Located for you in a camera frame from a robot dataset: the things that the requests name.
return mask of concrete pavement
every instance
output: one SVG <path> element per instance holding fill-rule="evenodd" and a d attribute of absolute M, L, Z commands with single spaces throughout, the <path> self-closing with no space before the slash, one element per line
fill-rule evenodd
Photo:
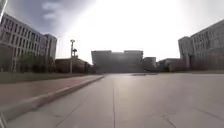
<path fill-rule="evenodd" d="M 9 128 L 223 128 L 224 75 L 110 75 Z"/>

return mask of distant building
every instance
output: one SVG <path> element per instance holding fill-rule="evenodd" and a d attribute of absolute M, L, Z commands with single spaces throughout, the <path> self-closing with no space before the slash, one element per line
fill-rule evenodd
<path fill-rule="evenodd" d="M 22 55 L 42 55 L 55 59 L 57 39 L 49 34 L 43 35 L 4 13 L 0 24 L 0 44 L 11 47 L 12 50 L 6 52 L 12 55 L 9 69 L 17 70 L 18 60 Z"/>
<path fill-rule="evenodd" d="M 164 72 L 175 72 L 185 70 L 185 64 L 179 58 L 167 58 L 157 62 L 157 70 Z"/>
<path fill-rule="evenodd" d="M 99 73 L 143 72 L 143 51 L 92 51 L 93 65 Z"/>
<path fill-rule="evenodd" d="M 180 56 L 193 69 L 224 69 L 224 20 L 179 40 Z"/>
<path fill-rule="evenodd" d="M 56 59 L 55 66 L 56 71 L 60 73 L 69 73 L 70 72 L 70 58 L 65 59 Z M 72 58 L 73 64 L 73 73 L 87 73 L 90 70 L 90 64 L 86 61 L 83 61 L 77 57 Z"/>
<path fill-rule="evenodd" d="M 155 69 L 156 69 L 156 57 L 145 57 L 143 59 L 143 68 L 146 71 L 155 71 Z"/>

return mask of pole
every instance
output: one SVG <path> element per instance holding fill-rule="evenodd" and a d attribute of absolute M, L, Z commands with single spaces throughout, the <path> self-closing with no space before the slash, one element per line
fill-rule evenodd
<path fill-rule="evenodd" d="M 3 113 L 0 112 L 0 128 L 7 128 L 6 119 Z"/>
<path fill-rule="evenodd" d="M 70 73 L 72 74 L 72 57 L 73 57 L 73 43 L 75 42 L 75 40 L 71 40 L 71 59 L 70 59 Z"/>

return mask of grass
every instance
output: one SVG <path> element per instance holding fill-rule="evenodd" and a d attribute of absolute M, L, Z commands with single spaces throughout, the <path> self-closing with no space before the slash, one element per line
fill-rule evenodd
<path fill-rule="evenodd" d="M 84 74 L 59 73 L 0 73 L 0 84 L 69 78 L 83 75 Z"/>

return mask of pavement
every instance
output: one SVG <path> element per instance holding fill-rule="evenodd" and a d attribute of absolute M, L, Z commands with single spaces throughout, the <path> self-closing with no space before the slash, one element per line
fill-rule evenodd
<path fill-rule="evenodd" d="M 224 75 L 109 75 L 9 128 L 223 128 Z"/>
<path fill-rule="evenodd" d="M 101 77 L 89 75 L 81 77 L 0 84 L 0 107 L 8 106 L 23 100 L 58 91 L 66 87 L 75 87 L 82 83 Z"/>

